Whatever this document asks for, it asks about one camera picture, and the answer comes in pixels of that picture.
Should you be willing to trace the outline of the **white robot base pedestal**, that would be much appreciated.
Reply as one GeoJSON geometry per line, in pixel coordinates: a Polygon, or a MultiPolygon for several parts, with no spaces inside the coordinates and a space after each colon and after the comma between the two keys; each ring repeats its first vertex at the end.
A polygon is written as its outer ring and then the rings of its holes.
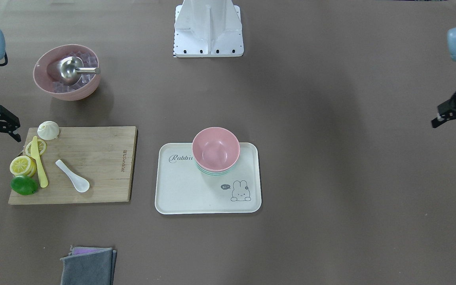
{"type": "Polygon", "coordinates": [[[174,57],[243,56],[241,10],[233,1],[184,0],[174,15],[174,57]]]}

